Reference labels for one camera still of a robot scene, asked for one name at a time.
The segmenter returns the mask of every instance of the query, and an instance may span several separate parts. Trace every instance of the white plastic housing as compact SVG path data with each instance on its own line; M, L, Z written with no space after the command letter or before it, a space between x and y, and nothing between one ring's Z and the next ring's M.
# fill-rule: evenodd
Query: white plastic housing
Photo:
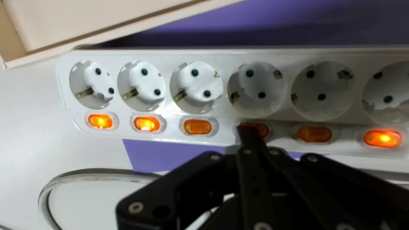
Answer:
M377 123L408 124L409 63L395 63L375 73L365 88L363 107Z
M115 87L109 72L95 61L77 63L72 68L69 82L73 95L90 109L108 106L115 95Z
M305 69L293 83L292 102L305 119L331 121L353 105L356 79L338 63L320 63Z
M151 111L164 101L168 87L160 70L147 61L127 64L118 78L119 93L128 106L138 111Z
M195 61L183 64L173 74L170 91L182 110L205 114L224 95L224 83L214 66Z
M265 118L283 106L288 84L279 69L257 61L242 65L232 75L228 95L238 112L247 118Z

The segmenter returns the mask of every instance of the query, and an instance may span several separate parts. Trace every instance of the electrical socket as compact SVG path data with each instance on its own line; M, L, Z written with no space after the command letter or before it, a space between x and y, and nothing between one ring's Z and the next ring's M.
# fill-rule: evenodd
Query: electrical socket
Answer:
M178 106L192 114L206 114L224 95L223 79L207 63L183 64L174 72L170 92Z
M86 107L104 109L114 98L115 89L109 72L96 61L77 63L69 74L74 97Z
M122 68L118 89L129 107L152 111L164 101L166 83L155 65L147 61L132 61Z
M409 63L391 64L375 73L362 102L367 115L377 123L409 123Z
M246 118L265 118L279 111L287 93L282 72L269 63L244 64L228 83L230 103Z
M306 68L294 80L292 102L296 111L311 121L331 121L353 105L353 73L339 63L319 63Z

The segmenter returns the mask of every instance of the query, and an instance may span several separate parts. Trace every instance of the purple surface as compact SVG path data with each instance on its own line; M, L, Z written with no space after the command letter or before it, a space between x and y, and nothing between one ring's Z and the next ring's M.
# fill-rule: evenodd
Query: purple surface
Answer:
M246 0L105 43L104 47L407 45L408 0ZM124 141L135 170L170 170L206 149Z

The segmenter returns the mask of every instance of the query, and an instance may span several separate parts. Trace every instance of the power strip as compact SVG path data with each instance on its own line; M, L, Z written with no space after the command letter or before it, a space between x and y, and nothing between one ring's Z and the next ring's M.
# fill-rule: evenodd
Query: power strip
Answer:
M363 133L388 128L404 139L389 149L393 158L408 155L408 74L408 49L78 50L57 66L68 111L91 134L230 146L237 125L257 123L269 128L269 146L382 157L386 151L368 148ZM92 114L114 124L95 129ZM138 130L136 118L161 126ZM211 132L192 135L186 120L205 120ZM298 141L303 125L333 135Z

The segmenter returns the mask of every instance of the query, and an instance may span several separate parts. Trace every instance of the gray cable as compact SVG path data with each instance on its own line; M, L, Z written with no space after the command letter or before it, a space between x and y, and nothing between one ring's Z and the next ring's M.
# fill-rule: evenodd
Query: gray cable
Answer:
M71 171L54 178L49 184L44 187L39 195L40 213L45 217L53 230L62 230L60 225L55 221L51 213L49 203L50 194L58 187L74 181L128 181L149 184L158 178L159 176L154 174L137 174L129 170L92 169Z

